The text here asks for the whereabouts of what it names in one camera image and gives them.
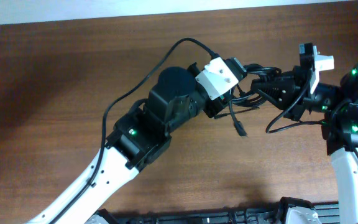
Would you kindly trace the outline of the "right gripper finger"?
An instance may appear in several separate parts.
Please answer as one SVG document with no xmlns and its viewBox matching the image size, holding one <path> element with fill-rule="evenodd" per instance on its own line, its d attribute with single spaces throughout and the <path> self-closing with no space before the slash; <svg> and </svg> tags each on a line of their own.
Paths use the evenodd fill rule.
<svg viewBox="0 0 358 224">
<path fill-rule="evenodd" d="M 295 74 L 292 71 L 274 75 L 268 80 L 257 79 L 251 83 L 251 90 L 291 90 L 296 88 Z"/>
<path fill-rule="evenodd" d="M 300 89 L 287 89 L 281 90 L 278 88 L 274 89 L 258 89 L 257 93 L 261 93 L 262 96 L 269 101 L 271 104 L 276 106 L 278 109 L 284 111 L 290 107 L 290 105 L 296 100 L 300 94 Z"/>
</svg>

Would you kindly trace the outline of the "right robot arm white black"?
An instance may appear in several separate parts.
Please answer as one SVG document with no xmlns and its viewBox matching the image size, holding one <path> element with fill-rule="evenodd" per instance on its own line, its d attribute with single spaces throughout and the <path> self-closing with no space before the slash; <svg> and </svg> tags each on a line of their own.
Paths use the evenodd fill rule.
<svg viewBox="0 0 358 224">
<path fill-rule="evenodd" d="M 281 110 L 278 118 L 303 125 L 305 111 L 323 113 L 316 121 L 335 171 L 341 223 L 358 223 L 358 62 L 339 86 L 320 83 L 317 67 L 295 67 L 268 80 L 254 80 L 251 89 Z"/>
</svg>

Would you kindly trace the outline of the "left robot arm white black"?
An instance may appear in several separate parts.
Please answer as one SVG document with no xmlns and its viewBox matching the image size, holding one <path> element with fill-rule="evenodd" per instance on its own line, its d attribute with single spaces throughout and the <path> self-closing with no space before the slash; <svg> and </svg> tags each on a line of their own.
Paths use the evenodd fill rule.
<svg viewBox="0 0 358 224">
<path fill-rule="evenodd" d="M 201 111 L 212 118 L 227 106 L 246 70 L 217 58 L 202 71 L 168 67 L 147 98 L 136 101 L 114 125 L 84 172 L 30 223 L 85 223 L 118 189 L 153 163 L 171 133 Z"/>
</svg>

